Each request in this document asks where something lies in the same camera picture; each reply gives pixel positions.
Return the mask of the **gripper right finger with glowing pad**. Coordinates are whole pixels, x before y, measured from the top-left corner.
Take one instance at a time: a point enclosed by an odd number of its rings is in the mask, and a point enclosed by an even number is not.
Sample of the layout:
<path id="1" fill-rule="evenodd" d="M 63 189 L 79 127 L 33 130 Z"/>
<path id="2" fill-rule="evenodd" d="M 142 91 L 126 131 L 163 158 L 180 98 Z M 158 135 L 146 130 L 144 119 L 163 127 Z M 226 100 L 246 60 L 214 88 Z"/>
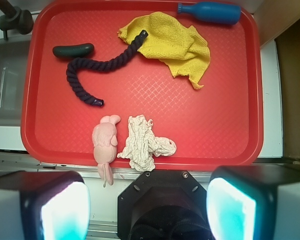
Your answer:
<path id="1" fill-rule="evenodd" d="M 219 166 L 206 212 L 216 240 L 300 240 L 300 165 Z"/>

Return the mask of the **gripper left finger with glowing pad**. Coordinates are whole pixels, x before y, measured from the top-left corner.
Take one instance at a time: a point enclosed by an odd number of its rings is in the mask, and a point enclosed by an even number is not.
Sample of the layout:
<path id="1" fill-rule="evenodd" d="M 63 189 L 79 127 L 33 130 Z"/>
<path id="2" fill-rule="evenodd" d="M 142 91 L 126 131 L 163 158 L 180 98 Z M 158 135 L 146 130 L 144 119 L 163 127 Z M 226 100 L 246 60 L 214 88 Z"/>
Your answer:
<path id="1" fill-rule="evenodd" d="M 75 171 L 0 171 L 0 240 L 84 240 L 90 212 Z"/>

